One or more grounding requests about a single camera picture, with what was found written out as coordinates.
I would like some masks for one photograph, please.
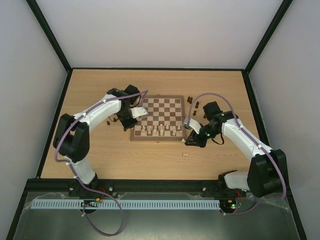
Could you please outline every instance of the wall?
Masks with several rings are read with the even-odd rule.
[[[34,178],[66,72],[25,0],[0,1],[0,239]]]
[[[38,0],[72,67],[245,68],[282,0]]]
[[[273,148],[287,155],[308,239],[319,239],[320,1],[293,1],[250,74]]]

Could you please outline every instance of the purple cable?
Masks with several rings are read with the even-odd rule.
[[[213,96],[217,96],[221,99],[223,99],[229,106],[231,112],[232,112],[232,115],[234,117],[234,121],[235,123],[237,124],[237,126],[241,129],[241,131],[252,141],[254,142],[254,144],[256,144],[257,146],[259,146],[259,142],[257,142],[246,130],[244,130],[243,127],[241,127],[240,123],[238,122],[238,119],[237,119],[237,115],[235,113],[235,110],[234,108],[232,107],[231,103],[222,95],[220,94],[217,94],[217,93],[213,93],[213,92],[207,92],[207,93],[203,93],[199,96],[197,96],[191,103],[191,106],[190,106],[190,109],[189,109],[189,114],[188,114],[188,120],[187,120],[187,125],[189,125],[190,123],[190,119],[191,119],[191,111],[192,111],[192,107],[194,105],[194,103],[201,97],[203,96],[206,96],[206,95],[213,95]],[[287,187],[286,187],[286,182],[285,182],[285,179],[284,177],[282,176],[281,172],[280,172],[280,169],[279,167],[277,166],[275,160],[271,157],[271,155],[267,152],[267,150],[264,148],[264,147],[260,147],[260,149],[266,154],[266,156],[269,158],[269,160],[271,161],[272,165],[274,166],[274,169],[275,171],[277,172],[280,180],[281,180],[281,184],[282,184],[282,195],[279,197],[280,199],[284,199],[286,197],[286,194],[287,194]],[[261,199],[256,203],[256,205],[254,205],[252,208],[246,210],[246,211],[243,211],[243,212],[237,212],[237,213],[226,213],[227,215],[240,215],[240,214],[244,214],[244,213],[248,213],[250,212],[251,210],[255,209],[259,203],[261,202]]]
[[[100,105],[102,104],[105,104],[107,102],[110,102],[110,101],[113,101],[113,100],[121,100],[121,99],[128,99],[128,98],[132,98],[132,97],[135,97],[135,96],[139,96],[139,95],[143,95],[141,98],[143,99],[144,96],[148,93],[148,90],[146,91],[143,91],[143,92],[139,92],[139,93],[136,93],[136,94],[132,94],[132,95],[127,95],[127,96],[121,96],[121,97],[112,97],[112,98],[109,98],[109,99],[105,99],[105,102],[104,100],[102,101],[99,101],[97,102],[96,104],[94,104],[93,106],[91,106],[87,111],[85,111],[85,115],[89,114],[90,112],[92,112],[94,109],[96,109],[97,107],[99,107]],[[61,140],[60,142],[58,143],[58,145],[56,146],[56,150],[55,150],[55,153],[54,153],[54,160],[58,163],[61,163],[61,162],[65,162],[65,163],[68,163],[69,166],[70,166],[70,169],[71,171],[73,172],[73,174],[76,176],[75,178],[79,181],[80,185],[90,191],[90,192],[93,192],[93,193],[97,193],[97,194],[102,194],[110,199],[112,199],[116,204],[117,206],[119,207],[119,210],[120,210],[120,214],[121,214],[121,224],[120,224],[120,227],[119,229],[115,232],[115,233],[105,233],[103,231],[100,231],[98,228],[96,228],[96,226],[90,221],[90,219],[88,218],[88,216],[85,214],[85,209],[86,209],[86,206],[83,207],[83,214],[85,216],[85,218],[88,220],[90,226],[99,234],[103,235],[103,236],[106,236],[106,237],[112,237],[112,236],[115,236],[117,234],[119,234],[124,226],[124,222],[125,222],[125,214],[124,214],[124,211],[123,209],[121,208],[121,205],[120,203],[111,195],[109,195],[108,193],[105,193],[105,192],[102,192],[102,191],[98,191],[98,190],[94,190],[94,189],[91,189],[91,188],[88,188],[84,182],[81,181],[81,179],[77,176],[77,173],[75,171],[75,169],[73,168],[73,166],[70,164],[70,161],[66,160],[66,159],[58,159],[58,153],[59,153],[59,150],[61,148],[61,145],[62,143],[64,142],[64,140],[66,139],[67,135],[69,134],[69,132],[71,131],[71,129],[81,120],[83,119],[85,116],[84,115],[81,115],[80,117],[78,117],[76,120],[74,120],[74,122],[68,127],[68,129],[65,131],[65,133],[62,135],[61,137]]]

